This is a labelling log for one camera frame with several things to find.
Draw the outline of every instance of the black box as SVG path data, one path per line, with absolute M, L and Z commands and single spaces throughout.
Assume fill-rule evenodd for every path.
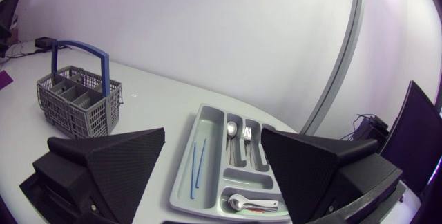
M 35 40 L 35 46 L 37 48 L 42 48 L 42 49 L 51 49 L 52 43 L 54 41 L 56 41 L 56 39 L 49 37 L 40 37 Z

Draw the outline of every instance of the white wall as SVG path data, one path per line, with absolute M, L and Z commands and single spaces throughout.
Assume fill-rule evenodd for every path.
M 116 62 L 230 95 L 300 130 L 336 61 L 351 3 L 21 0 L 19 38 L 85 41 Z
M 366 0 L 352 63 L 316 135 L 343 137 L 353 131 L 357 113 L 376 114 L 391 128 L 410 80 L 434 103 L 441 45 L 441 22 L 432 0 Z

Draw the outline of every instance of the blue handle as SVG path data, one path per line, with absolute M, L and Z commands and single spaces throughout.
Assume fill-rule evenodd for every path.
M 100 58 L 102 60 L 102 82 L 103 82 L 103 96 L 109 96 L 111 93 L 111 82 L 109 79 L 109 54 L 91 46 L 89 44 L 85 44 L 80 41 L 73 40 L 61 40 L 54 41 L 52 43 L 52 74 L 57 72 L 57 55 L 58 55 L 58 47 L 61 45 L 71 45 L 83 50 L 86 50 Z
M 206 140 L 207 140 L 207 138 L 204 139 L 204 145 L 202 146 L 202 151 L 201 151 L 200 167 L 198 168 L 198 176 L 196 178 L 196 187 L 197 188 L 200 187 L 200 182 L 201 182 L 202 162 L 204 161 L 204 152 L 206 151 Z

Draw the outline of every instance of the cable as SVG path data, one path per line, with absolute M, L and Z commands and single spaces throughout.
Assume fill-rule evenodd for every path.
M 20 52 L 19 52 L 18 54 L 16 54 L 16 55 L 13 55 L 13 54 L 14 54 L 14 50 L 15 50 L 15 48 L 16 48 L 19 44 L 21 44 Z M 65 48 L 69 48 L 70 50 L 72 50 L 71 47 L 66 46 L 66 45 L 61 45 L 58 49 L 61 50 L 61 49 L 65 49 Z M 2 61 L 2 62 L 0 63 L 0 71 L 1 71 L 1 69 L 3 68 L 3 65 L 4 65 L 6 62 L 9 62 L 9 60 L 11 60 L 11 59 L 21 58 L 21 57 L 25 57 L 25 56 L 28 56 L 28 55 L 35 55 L 35 54 L 38 54 L 38 53 L 46 53 L 46 52 L 48 52 L 48 51 L 50 51 L 50 50 L 52 50 L 52 48 L 45 48 L 45 49 L 39 48 L 39 49 L 37 49 L 36 51 L 31 52 L 31 53 L 23 53 L 23 42 L 22 42 L 22 41 L 17 41 L 17 44 L 15 44 L 14 48 L 12 48 L 12 50 L 11 50 L 11 56 L 6 56 L 7 60 Z
M 70 48 L 70 47 L 67 47 L 67 46 L 65 46 L 65 45 L 62 45 L 62 46 L 60 46 L 58 49 L 61 50 L 61 49 L 65 49 L 65 48 Z M 52 49 L 51 49 L 51 48 L 45 48 L 45 49 L 39 48 L 39 49 L 37 49 L 36 51 L 31 52 L 31 53 L 23 53 L 22 50 L 23 50 L 23 45 L 22 45 L 21 48 L 20 48 L 20 54 L 13 55 L 13 56 L 8 56 L 7 58 L 10 58 L 10 59 L 16 59 L 16 58 L 25 57 L 25 56 L 27 56 L 27 55 L 35 55 L 35 54 L 38 54 L 38 53 L 46 53 L 46 52 L 48 52 L 48 51 L 50 51 L 50 50 L 52 50 Z
M 357 114 L 358 117 L 353 121 L 353 130 L 354 130 L 354 131 L 352 131 L 351 133 L 348 133 L 347 135 L 341 137 L 339 140 L 343 140 L 343 139 L 346 138 L 346 137 L 349 137 L 347 140 L 350 140 L 351 138 L 353 138 L 353 135 L 354 135 L 354 134 L 355 134 L 360 128 L 362 128 L 362 127 L 365 126 L 366 124 L 374 123 L 373 120 L 370 119 L 370 118 L 368 117 L 369 115 L 371 115 L 371 116 L 375 116 L 374 114 L 371 114 L 371 113 Z M 359 119 L 360 117 L 367 118 L 368 120 L 367 120 L 366 122 L 364 122 L 363 124 L 361 124 L 358 128 L 356 128 L 356 127 L 354 126 L 354 124 L 356 123 L 356 121 L 358 121 L 358 119 Z

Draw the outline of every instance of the white table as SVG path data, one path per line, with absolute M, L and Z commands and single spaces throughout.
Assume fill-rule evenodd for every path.
M 23 52 L 34 49 L 32 42 L 25 43 Z M 0 90 L 0 195 L 18 223 L 44 223 L 19 185 L 35 172 L 32 163 L 48 152 L 47 139 L 50 136 L 66 138 L 46 122 L 37 102 L 37 80 L 50 73 L 50 55 L 31 55 L 3 65 L 14 82 Z M 58 65 L 59 68 L 75 65 L 101 73 L 98 58 L 77 50 L 60 50 Z M 124 100 L 120 106 L 119 122 L 112 134 L 158 127 L 164 127 L 166 131 L 166 144 L 151 174 L 134 223 L 215 221 L 169 206 L 182 153 L 201 103 L 268 122 L 281 131 L 294 131 L 275 117 L 240 100 L 115 62 L 110 63 L 110 78 L 122 83 Z M 403 204 L 396 204 L 392 213 L 402 213 Z M 394 218 L 388 219 L 390 216 L 384 222 L 394 221 Z M 412 215 L 405 218 L 404 223 L 411 218 Z

